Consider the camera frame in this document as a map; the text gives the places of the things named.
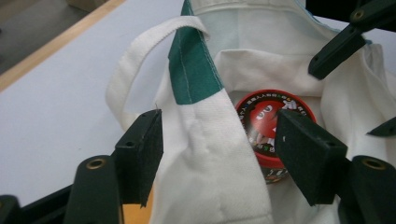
green fabric strip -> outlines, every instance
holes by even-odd
[[[181,15],[193,15],[189,0]],[[169,52],[169,72],[178,105],[195,104],[223,88],[203,34],[194,28],[177,30]]]

round tin lid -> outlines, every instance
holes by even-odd
[[[264,167],[284,167],[274,147],[279,109],[292,110],[316,121],[311,109],[303,100],[285,91],[254,91],[236,105],[248,141],[259,164]]]

black clamp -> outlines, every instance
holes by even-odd
[[[345,158],[347,146],[311,119],[278,112],[276,154],[310,205],[341,198],[342,224],[396,223],[396,170],[368,156]]]
[[[395,0],[373,0],[357,8],[350,15],[350,24],[314,56],[308,66],[308,73],[323,79],[366,41],[364,32],[380,28],[396,21]]]
[[[0,223],[123,223],[123,204],[146,206],[162,156],[162,112],[152,110],[132,124],[111,156],[83,161],[72,186],[23,208],[15,196],[0,196]]]

gray floor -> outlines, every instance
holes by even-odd
[[[87,14],[88,12],[70,7],[65,0],[39,0],[1,22],[0,74]]]

floor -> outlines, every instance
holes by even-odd
[[[0,75],[86,15],[65,0],[2,0]]]

